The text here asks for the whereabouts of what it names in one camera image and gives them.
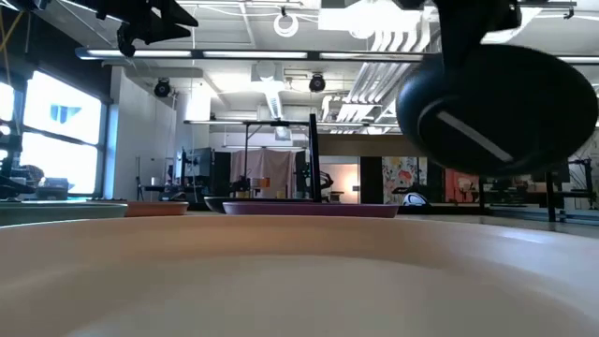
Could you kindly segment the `terracotta plate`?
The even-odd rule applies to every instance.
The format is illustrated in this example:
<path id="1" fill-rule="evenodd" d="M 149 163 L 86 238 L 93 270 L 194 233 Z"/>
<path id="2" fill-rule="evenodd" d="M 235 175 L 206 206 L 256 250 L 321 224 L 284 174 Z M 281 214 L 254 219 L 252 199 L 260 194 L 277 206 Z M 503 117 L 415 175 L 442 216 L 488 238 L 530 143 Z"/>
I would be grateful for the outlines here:
<path id="1" fill-rule="evenodd" d="M 128 201 L 125 217 L 185 215 L 188 207 L 181 201 Z"/>

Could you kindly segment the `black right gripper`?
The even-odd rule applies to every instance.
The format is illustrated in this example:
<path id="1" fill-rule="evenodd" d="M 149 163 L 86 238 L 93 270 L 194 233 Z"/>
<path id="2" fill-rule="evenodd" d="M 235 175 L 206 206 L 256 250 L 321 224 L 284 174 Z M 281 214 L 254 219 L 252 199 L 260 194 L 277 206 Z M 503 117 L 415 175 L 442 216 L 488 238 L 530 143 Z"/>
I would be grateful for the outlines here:
<path id="1" fill-rule="evenodd" d="M 517 0 L 432 0 L 439 12 L 445 70 L 462 66 L 487 32 L 519 28 Z"/>

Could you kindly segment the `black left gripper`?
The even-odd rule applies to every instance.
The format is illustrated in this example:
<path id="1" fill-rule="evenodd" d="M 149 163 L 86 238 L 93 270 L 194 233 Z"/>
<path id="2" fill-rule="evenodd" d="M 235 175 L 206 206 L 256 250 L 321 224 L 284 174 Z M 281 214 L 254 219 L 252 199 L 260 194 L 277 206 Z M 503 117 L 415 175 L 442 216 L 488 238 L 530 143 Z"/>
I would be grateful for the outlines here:
<path id="1" fill-rule="evenodd" d="M 160 10 L 166 22 L 198 27 L 197 20 L 176 0 L 98 0 L 95 15 L 99 20 L 111 17 L 121 22 L 117 44 L 124 56 L 135 54 L 133 42 L 136 39 L 149 45 L 191 36 L 191 32 L 181 26 L 160 27 L 160 17 L 153 12 L 154 8 Z"/>

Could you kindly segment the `red wall poster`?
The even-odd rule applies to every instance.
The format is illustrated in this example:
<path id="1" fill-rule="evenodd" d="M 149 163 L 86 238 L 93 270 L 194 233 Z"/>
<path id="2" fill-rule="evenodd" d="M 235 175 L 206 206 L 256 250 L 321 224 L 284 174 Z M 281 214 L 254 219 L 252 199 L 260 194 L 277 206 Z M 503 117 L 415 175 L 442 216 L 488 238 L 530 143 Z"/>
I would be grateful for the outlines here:
<path id="1" fill-rule="evenodd" d="M 479 199 L 479 177 L 445 169 L 445 199 L 450 203 L 474 203 Z"/>

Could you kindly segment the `purple plate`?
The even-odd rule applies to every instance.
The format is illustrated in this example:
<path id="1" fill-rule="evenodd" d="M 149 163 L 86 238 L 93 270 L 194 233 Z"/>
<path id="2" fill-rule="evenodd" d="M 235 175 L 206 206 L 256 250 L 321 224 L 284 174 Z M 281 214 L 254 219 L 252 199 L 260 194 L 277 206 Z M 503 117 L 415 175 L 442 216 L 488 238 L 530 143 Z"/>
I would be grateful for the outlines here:
<path id="1" fill-rule="evenodd" d="M 399 205 L 330 204 L 313 202 L 248 202 L 223 203 L 228 215 L 298 215 L 394 218 Z"/>

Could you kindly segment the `black background rig frame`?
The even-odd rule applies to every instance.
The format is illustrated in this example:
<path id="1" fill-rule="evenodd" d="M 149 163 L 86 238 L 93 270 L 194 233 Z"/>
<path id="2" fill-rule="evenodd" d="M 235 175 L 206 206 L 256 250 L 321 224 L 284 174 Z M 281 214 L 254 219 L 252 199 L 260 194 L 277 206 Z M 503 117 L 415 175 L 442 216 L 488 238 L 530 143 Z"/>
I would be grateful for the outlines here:
<path id="1" fill-rule="evenodd" d="M 243 145 L 239 146 L 237 152 L 231 154 L 230 180 L 260 179 L 269 181 L 269 186 L 263 185 L 263 198 L 293 198 L 297 192 L 297 173 L 296 165 L 303 165 L 305 161 L 296 158 L 297 153 L 305 154 L 309 148 L 307 144 L 303 146 L 280 145 L 276 141 L 274 145 L 251 144 L 253 137 L 251 128 L 256 127 L 256 131 L 261 126 L 282 127 L 289 130 L 292 126 L 303 127 L 308 132 L 307 140 L 311 139 L 313 133 L 311 123 L 307 121 L 233 121 L 233 120 L 209 120 L 209 121 L 184 121 L 187 125 L 243 125 L 245 133 L 243 134 Z"/>

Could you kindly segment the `bright window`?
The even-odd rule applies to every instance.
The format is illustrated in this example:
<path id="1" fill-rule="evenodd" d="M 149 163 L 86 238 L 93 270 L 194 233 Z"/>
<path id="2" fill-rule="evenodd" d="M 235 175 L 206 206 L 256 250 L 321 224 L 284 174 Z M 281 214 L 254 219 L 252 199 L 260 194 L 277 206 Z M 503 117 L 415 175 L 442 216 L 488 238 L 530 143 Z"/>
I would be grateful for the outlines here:
<path id="1" fill-rule="evenodd" d="M 0 168 L 39 169 L 74 196 L 99 192 L 105 115 L 100 99 L 47 73 L 0 69 Z"/>

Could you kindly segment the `black and white ball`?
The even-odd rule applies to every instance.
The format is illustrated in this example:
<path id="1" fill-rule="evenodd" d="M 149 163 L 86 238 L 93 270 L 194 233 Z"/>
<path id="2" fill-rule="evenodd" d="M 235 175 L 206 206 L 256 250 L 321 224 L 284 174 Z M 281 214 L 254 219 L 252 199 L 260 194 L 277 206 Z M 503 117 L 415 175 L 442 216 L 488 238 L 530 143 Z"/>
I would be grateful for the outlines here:
<path id="1" fill-rule="evenodd" d="M 410 192 L 404 196 L 402 205 L 405 207 L 424 207 L 429 206 L 430 203 L 421 194 Z"/>

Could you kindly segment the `black plate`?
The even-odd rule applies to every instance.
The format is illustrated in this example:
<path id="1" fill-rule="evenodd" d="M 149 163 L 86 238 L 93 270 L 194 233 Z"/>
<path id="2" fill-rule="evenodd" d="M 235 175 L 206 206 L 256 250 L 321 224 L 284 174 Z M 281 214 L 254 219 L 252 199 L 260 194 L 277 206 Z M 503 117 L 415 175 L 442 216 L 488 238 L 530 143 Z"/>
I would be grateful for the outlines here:
<path id="1" fill-rule="evenodd" d="M 482 176 L 545 170 L 593 134 L 599 101 L 575 68 L 543 52 L 481 45 L 425 58 L 396 100 L 402 133 L 438 165 Z"/>

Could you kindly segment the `white ventilation duct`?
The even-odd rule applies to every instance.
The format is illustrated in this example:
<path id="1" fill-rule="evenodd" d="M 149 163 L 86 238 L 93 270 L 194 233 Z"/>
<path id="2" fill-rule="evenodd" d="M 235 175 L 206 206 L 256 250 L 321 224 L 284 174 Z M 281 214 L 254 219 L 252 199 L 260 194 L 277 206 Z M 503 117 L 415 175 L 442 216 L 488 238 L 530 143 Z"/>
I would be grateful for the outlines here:
<path id="1" fill-rule="evenodd" d="M 283 66 L 267 60 L 253 64 L 250 87 L 266 97 L 271 118 L 281 120 L 283 108 L 280 93 L 285 89 Z"/>

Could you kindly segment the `sage green plate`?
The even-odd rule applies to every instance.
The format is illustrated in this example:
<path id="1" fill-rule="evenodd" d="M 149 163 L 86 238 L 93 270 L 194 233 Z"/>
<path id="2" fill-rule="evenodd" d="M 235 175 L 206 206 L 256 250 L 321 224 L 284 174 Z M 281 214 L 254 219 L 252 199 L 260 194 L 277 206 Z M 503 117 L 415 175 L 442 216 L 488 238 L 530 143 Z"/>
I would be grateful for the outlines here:
<path id="1" fill-rule="evenodd" d="M 126 204 L 88 201 L 0 201 L 0 227 L 124 217 Z"/>

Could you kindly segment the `beige curtain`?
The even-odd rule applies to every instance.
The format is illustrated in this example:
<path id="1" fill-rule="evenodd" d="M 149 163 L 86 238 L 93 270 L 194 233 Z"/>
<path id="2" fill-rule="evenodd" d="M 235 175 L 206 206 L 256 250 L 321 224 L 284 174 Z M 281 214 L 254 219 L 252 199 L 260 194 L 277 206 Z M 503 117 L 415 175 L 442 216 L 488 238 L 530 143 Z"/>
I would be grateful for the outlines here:
<path id="1" fill-rule="evenodd" d="M 261 192 L 262 198 L 276 198 L 279 193 L 287 192 L 292 198 L 296 192 L 296 154 L 289 151 L 273 151 L 260 149 L 237 151 L 231 154 L 230 181 L 236 182 L 244 173 L 244 163 L 247 163 L 249 179 L 270 179 L 270 186 Z"/>

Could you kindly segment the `ceiling light strip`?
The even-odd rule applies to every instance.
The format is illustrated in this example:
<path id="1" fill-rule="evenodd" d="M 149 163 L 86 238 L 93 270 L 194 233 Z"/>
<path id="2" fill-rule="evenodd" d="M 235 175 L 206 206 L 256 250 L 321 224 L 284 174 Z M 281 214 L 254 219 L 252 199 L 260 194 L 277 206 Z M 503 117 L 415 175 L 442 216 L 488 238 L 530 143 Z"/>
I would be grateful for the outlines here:
<path id="1" fill-rule="evenodd" d="M 155 60 L 276 60 L 416 63 L 425 56 L 422 52 L 375 51 L 262 51 L 262 50 L 136 50 L 129 59 Z"/>

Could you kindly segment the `floral wall panel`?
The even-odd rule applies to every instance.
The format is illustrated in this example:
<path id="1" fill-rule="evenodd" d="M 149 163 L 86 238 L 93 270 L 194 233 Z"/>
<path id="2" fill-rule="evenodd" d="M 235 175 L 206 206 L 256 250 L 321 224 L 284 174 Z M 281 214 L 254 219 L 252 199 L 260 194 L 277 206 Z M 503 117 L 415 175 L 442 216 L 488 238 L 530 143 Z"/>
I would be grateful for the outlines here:
<path id="1" fill-rule="evenodd" d="M 382 158 L 383 201 L 401 204 L 410 187 L 427 184 L 426 157 L 384 156 Z"/>

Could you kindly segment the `peach plate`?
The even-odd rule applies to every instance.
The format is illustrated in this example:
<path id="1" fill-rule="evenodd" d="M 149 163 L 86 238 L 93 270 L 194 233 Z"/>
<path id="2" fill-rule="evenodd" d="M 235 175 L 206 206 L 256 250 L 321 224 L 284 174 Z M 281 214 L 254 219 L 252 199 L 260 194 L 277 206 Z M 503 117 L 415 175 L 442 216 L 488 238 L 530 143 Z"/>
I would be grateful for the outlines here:
<path id="1" fill-rule="evenodd" d="M 304 216 L 2 227 L 0 337 L 599 337 L 599 240 Z"/>

